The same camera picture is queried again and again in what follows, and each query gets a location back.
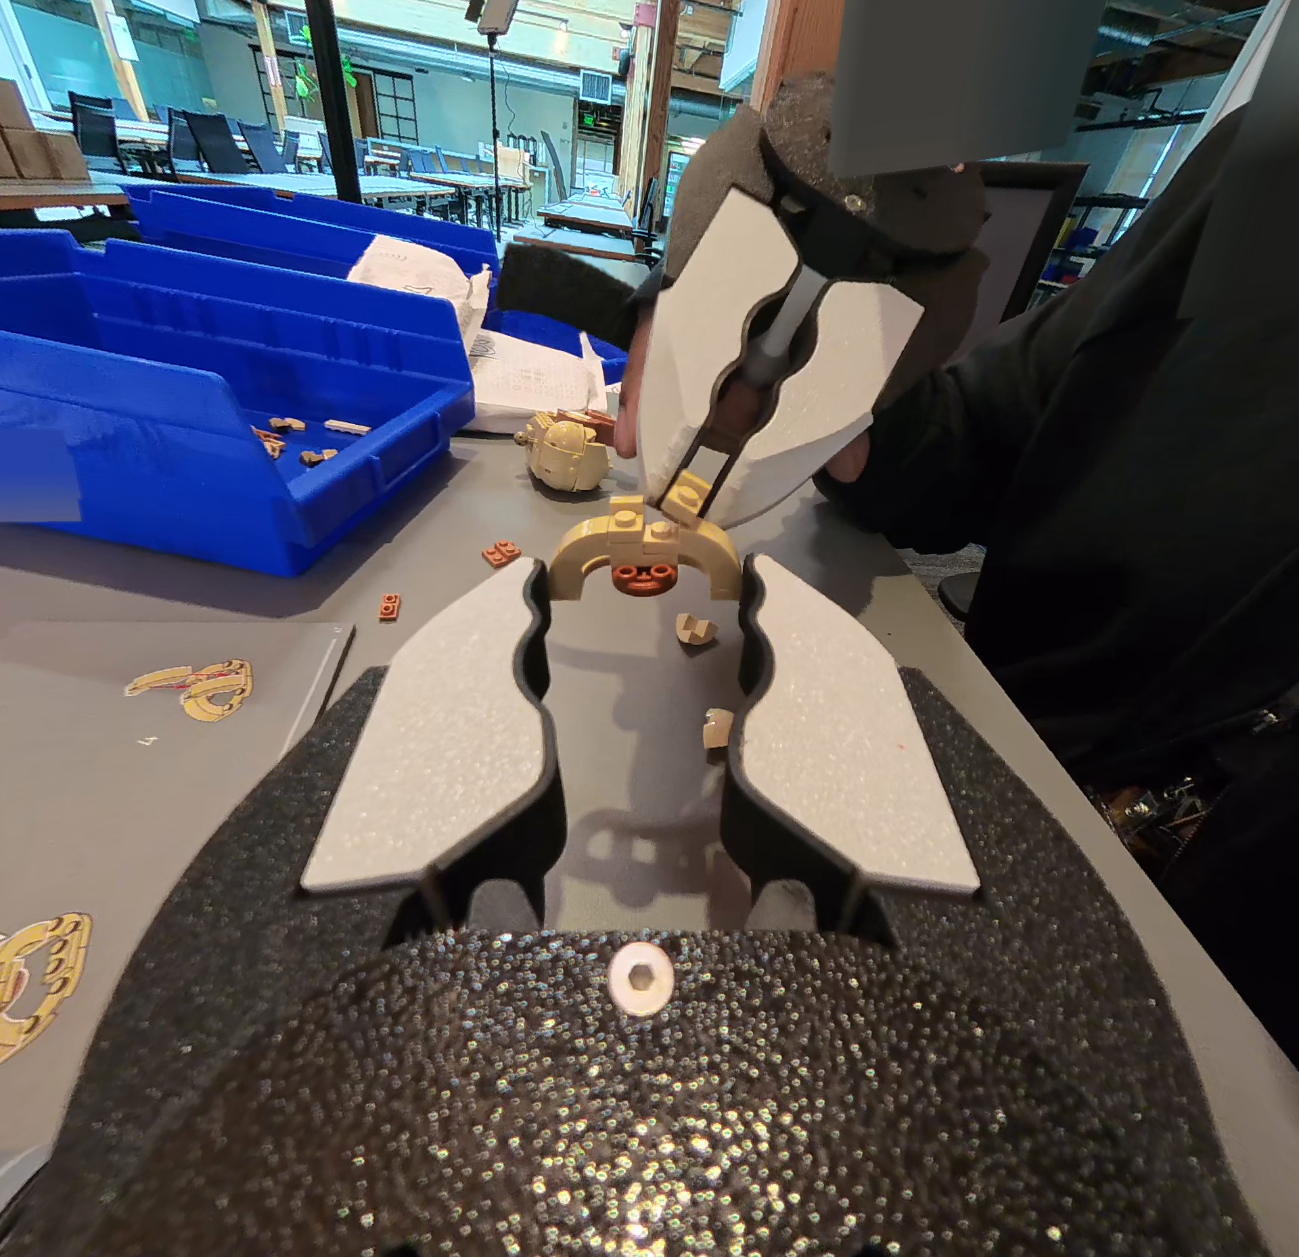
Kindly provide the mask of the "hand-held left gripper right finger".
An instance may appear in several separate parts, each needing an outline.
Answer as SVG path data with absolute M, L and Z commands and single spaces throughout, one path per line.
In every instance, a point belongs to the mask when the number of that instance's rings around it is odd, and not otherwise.
M 875 889 L 974 899 L 981 876 L 891 654 L 770 555 L 742 564 L 723 847 L 757 897 L 800 882 L 818 917 Z

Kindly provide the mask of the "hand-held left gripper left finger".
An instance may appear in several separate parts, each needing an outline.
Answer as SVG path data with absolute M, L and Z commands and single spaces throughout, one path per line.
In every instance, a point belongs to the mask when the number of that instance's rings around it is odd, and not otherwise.
M 399 647 L 302 870 L 312 895 L 421 888 L 463 917 L 482 882 L 545 911 L 566 847 L 545 564 L 523 557 Z

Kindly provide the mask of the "tan arch brick assembly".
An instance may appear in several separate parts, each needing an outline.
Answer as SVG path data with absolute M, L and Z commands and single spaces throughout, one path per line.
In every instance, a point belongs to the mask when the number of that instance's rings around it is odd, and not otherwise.
M 580 599 L 587 578 L 601 567 L 632 599 L 671 593 L 680 567 L 704 573 L 710 599 L 735 600 L 742 585 L 735 545 L 722 528 L 690 512 L 657 512 L 640 495 L 612 498 L 607 515 L 580 520 L 562 536 L 549 560 L 551 599 Z

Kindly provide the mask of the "person's right forearm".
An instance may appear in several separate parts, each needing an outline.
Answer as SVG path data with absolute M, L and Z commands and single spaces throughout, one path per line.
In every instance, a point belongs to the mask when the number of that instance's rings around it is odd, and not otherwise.
M 1102 260 L 921 378 L 875 414 L 859 476 L 840 481 L 823 469 L 816 489 L 897 549 L 945 555 L 986 543 L 1019 458 L 1118 273 L 1122 267 Z

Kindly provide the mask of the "storage shelf rack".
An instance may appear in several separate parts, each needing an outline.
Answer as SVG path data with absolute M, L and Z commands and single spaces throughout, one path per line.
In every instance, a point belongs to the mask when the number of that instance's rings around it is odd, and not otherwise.
M 1095 261 L 1109 252 L 1111 245 L 1142 212 L 1150 200 L 1150 196 L 1137 194 L 1076 196 L 1049 248 L 1038 288 L 1057 293 L 1088 273 Z

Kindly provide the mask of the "tan round brick model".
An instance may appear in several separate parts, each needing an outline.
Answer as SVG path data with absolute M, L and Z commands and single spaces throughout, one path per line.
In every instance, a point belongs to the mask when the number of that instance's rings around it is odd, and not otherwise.
M 607 446 L 615 420 L 599 408 L 556 408 L 530 418 L 514 442 L 528 452 L 530 472 L 555 492 L 591 492 L 610 472 Z

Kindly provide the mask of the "thick wooden column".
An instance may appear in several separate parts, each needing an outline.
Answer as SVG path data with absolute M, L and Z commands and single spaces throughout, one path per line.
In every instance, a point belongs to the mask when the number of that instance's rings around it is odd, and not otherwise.
M 764 112 L 781 84 L 838 65 L 846 0 L 767 0 L 749 103 Z

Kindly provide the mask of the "row of office tables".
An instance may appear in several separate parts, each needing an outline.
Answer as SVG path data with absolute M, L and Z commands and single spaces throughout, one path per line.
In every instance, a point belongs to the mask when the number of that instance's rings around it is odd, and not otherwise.
M 171 158 L 165 146 L 130 143 L 128 137 L 117 139 L 121 156 L 85 156 L 73 143 L 72 125 L 64 122 L 56 129 L 36 129 L 48 150 L 50 173 L 33 173 L 33 179 L 91 184 L 109 179 L 128 184 L 130 179 L 161 179 L 180 184 L 244 184 L 248 187 L 268 187 L 278 196 L 310 194 L 336 196 L 334 173 L 264 173 L 243 169 L 233 173 L 210 173 L 202 162 L 182 162 Z M 544 204 L 534 212 L 514 214 L 518 200 L 531 194 L 530 181 L 512 186 L 502 181 L 502 220 L 512 225 L 539 224 L 545 230 L 577 232 L 595 235 L 599 242 L 610 238 L 626 242 L 626 247 L 584 247 L 581 252 L 599 260 L 657 260 L 660 242 L 654 225 L 640 225 L 626 208 L 610 197 L 571 196 L 568 200 Z M 466 218 L 478 202 L 496 200 L 493 176 L 470 173 L 406 173 L 406 175 L 361 175 L 361 200 L 414 200 L 451 196 Z

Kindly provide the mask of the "crumpled white paper bag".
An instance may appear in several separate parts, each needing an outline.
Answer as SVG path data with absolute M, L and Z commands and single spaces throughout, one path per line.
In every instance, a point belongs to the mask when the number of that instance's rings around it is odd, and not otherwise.
M 461 266 L 445 250 L 376 235 L 348 269 L 348 280 L 402 295 L 450 302 L 470 362 L 502 358 L 496 337 L 480 336 L 493 280 L 486 263 L 476 273 L 463 273 Z

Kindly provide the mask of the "pile of small bricks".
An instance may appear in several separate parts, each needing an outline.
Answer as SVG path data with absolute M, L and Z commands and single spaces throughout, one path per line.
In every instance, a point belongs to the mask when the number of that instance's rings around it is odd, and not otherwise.
M 341 420 L 268 418 L 252 421 L 251 433 L 275 461 L 312 470 L 334 459 L 351 438 L 369 434 L 369 425 Z

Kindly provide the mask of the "light panel on stand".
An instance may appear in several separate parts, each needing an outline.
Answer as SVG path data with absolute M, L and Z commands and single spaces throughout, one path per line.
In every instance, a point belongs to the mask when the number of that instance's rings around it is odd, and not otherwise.
M 498 129 L 498 92 L 496 92 L 496 48 L 498 40 L 509 33 L 512 16 L 520 0 L 469 0 L 463 18 L 484 38 L 489 64 L 489 108 L 491 108 L 491 148 L 493 148 L 493 234 L 500 242 L 502 232 L 502 158 Z

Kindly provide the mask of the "black floor lamp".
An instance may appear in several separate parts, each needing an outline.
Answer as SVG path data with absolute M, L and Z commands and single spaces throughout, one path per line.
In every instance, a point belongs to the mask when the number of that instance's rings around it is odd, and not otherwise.
M 306 21 L 312 36 L 322 119 L 336 181 L 336 197 L 351 204 L 362 202 L 361 175 L 351 146 L 348 112 L 348 83 L 336 30 L 334 0 L 303 0 Z

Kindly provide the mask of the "wooden side table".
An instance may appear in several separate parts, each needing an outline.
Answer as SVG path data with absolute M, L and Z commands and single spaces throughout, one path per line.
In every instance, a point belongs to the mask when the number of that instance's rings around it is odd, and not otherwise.
M 107 207 L 114 212 L 128 212 L 130 197 L 121 184 L 107 179 L 58 181 L 58 179 L 2 179 L 2 211 L 14 208 L 69 208 Z

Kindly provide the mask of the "stack of cardboard boxes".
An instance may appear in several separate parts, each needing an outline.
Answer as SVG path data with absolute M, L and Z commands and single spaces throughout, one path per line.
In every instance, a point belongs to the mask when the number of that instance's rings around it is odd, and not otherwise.
M 75 137 L 36 129 L 12 80 L 2 80 L 2 179 L 91 181 Z

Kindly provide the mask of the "thin wooden post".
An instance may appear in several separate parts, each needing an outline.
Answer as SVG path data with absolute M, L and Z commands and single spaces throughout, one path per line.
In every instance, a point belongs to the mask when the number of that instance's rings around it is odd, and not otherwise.
M 665 148 L 665 134 L 669 125 L 669 98 L 672 86 L 672 61 L 674 61 L 674 36 L 680 0 L 657 0 L 654 50 L 647 64 L 645 84 L 645 113 L 644 113 L 644 141 L 638 160 L 638 200 L 636 211 L 645 207 L 647 186 L 660 173 L 660 158 Z

